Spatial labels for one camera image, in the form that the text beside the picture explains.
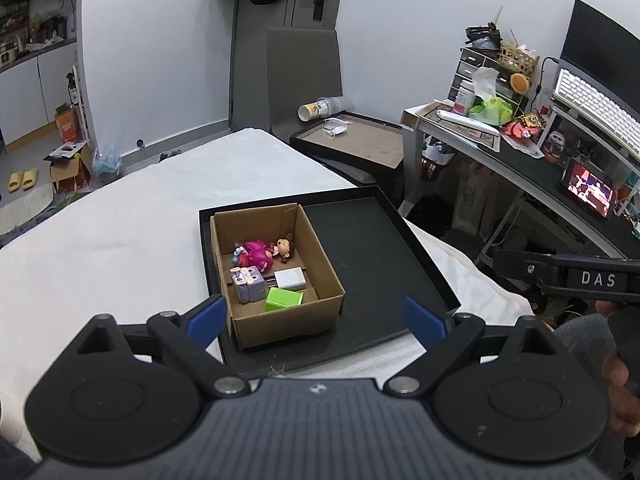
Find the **person's hand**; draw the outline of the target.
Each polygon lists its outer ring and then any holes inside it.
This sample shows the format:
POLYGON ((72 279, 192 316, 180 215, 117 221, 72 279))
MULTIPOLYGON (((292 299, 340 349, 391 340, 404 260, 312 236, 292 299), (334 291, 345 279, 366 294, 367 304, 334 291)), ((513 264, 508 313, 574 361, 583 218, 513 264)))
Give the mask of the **person's hand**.
POLYGON ((610 402, 610 428, 623 437, 638 436, 640 403, 627 388, 629 370, 616 351, 611 352, 602 365, 606 392, 610 402))

